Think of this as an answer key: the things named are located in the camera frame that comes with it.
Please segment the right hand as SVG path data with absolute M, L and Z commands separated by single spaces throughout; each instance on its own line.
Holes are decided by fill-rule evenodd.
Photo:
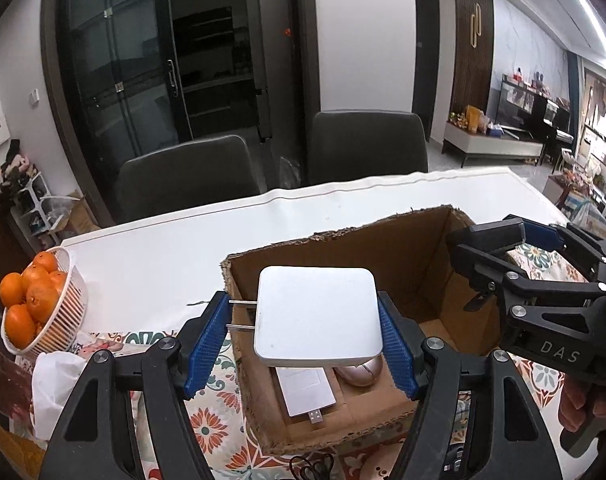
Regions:
M 586 404 L 590 391 L 590 385 L 568 375 L 565 376 L 558 408 L 558 420 L 565 430 L 576 432 L 583 425 L 588 416 Z M 591 406 L 594 417 L 606 422 L 606 388 L 599 390 Z

